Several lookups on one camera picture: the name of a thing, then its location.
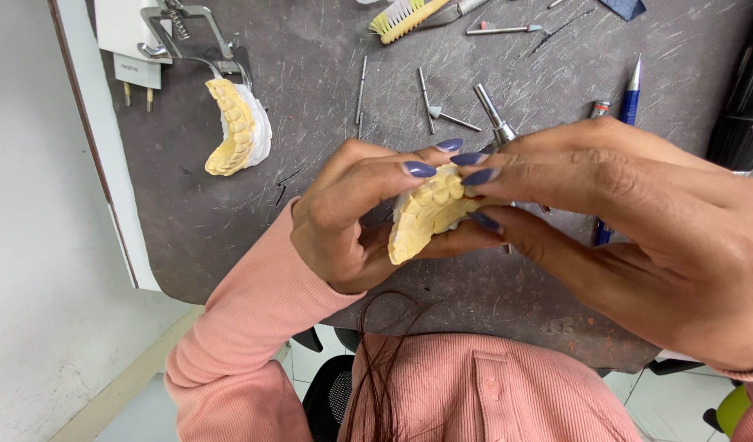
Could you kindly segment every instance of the pink sweater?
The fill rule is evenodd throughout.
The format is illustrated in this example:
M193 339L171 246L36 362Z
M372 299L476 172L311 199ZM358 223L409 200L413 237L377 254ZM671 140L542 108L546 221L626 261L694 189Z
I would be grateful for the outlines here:
M291 207L224 278L167 357L165 382L184 442L311 441L292 384L270 357L362 295L336 293L303 263L289 242ZM372 348L395 342L368 339ZM407 338L396 364L391 391L406 439L640 442L603 381L561 353L499 337L432 334ZM358 351L353 385L362 374ZM728 375L753 381L753 373ZM753 382L747 391L752 406L737 442L753 442Z

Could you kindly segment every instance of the white cabinet edge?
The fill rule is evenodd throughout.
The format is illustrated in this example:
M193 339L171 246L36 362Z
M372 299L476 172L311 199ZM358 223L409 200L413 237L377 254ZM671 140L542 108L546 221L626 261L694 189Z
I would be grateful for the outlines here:
M133 275L134 287L161 291L150 270L145 237L136 209L134 188L128 175L123 140L120 138L112 95L106 82L101 53L93 35L85 2L56 0L68 53L77 75L79 91L95 140L101 171L112 199L110 213Z

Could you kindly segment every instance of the fingernail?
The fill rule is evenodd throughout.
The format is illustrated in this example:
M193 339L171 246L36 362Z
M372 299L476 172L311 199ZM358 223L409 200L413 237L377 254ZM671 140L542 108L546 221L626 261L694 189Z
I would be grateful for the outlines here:
M464 186L480 186L488 183L499 175L498 169L482 169L461 180Z
M494 221L488 215L482 214L480 212L473 212L469 214L469 217L472 218L476 223L489 230L493 230L494 232L499 232L499 230L501 230L499 223Z
M461 146L463 145L464 145L464 140L462 140L461 138L453 138L452 140L443 141L434 147L436 147L437 149L441 150L444 153L450 153L450 152L459 150Z
M483 161L488 158L488 155L485 153L479 153L479 152L470 152L470 153L462 153L461 155L456 156L450 156L450 161L453 162L454 165L458 166L474 166L479 165Z
M404 172L410 176L418 178L428 178L436 175L436 169L432 166L421 163L420 161L404 161L402 164Z

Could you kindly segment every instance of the sweater button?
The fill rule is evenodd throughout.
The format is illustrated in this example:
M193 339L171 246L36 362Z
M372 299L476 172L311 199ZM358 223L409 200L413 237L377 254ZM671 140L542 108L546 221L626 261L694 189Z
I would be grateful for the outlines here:
M502 393L502 387L495 379L488 379L485 382L486 391L494 396L494 399L499 400L499 395Z

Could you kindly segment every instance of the toothbrush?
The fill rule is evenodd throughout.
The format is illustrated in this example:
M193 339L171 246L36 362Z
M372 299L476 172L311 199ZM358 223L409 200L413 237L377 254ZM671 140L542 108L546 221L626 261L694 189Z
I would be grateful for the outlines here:
M382 43L390 44L421 24L450 0L397 0L382 11L369 25L381 35Z

